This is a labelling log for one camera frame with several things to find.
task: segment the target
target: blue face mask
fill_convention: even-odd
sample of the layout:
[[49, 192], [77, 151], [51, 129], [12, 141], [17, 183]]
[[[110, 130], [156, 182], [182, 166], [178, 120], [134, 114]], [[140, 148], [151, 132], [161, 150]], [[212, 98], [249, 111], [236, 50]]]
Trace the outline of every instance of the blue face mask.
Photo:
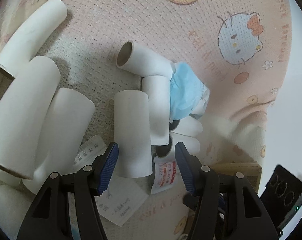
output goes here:
[[170, 81], [170, 122], [192, 113], [208, 88], [184, 62], [175, 63], [175, 73]]

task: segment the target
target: cartoon cat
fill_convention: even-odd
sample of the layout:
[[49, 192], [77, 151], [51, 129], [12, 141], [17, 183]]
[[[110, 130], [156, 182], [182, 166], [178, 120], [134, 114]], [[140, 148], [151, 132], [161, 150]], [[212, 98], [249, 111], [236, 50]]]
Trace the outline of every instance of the cartoon cat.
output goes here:
[[223, 58], [232, 65], [245, 64], [263, 48], [259, 35], [263, 32], [257, 13], [238, 13], [223, 20], [218, 44]]

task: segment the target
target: white wall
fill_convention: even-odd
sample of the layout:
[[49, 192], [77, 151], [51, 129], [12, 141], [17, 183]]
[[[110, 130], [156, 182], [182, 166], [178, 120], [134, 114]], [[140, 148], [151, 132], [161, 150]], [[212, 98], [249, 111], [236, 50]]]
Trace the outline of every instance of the white wall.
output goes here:
[[[284, 84], [268, 110], [266, 157], [259, 194], [265, 189], [277, 164], [302, 180], [302, 11], [290, 0], [292, 50]], [[302, 217], [302, 207], [283, 230], [285, 239]]]

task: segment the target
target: white packet with red text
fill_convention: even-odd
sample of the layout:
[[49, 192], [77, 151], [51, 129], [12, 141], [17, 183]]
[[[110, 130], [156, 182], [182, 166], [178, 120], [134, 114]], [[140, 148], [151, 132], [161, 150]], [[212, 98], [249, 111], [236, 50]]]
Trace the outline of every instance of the white packet with red text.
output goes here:
[[151, 194], [172, 188], [177, 183], [177, 163], [174, 159], [154, 157], [154, 183]]

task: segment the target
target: brown box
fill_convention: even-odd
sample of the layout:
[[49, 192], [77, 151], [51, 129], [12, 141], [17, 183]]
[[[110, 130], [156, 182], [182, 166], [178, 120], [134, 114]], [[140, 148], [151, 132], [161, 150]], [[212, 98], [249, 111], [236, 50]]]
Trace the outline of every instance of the brown box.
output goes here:
[[262, 168], [257, 163], [219, 163], [211, 165], [210, 168], [216, 173], [226, 175], [234, 175], [237, 172], [241, 172], [247, 177], [256, 193], [259, 191]]

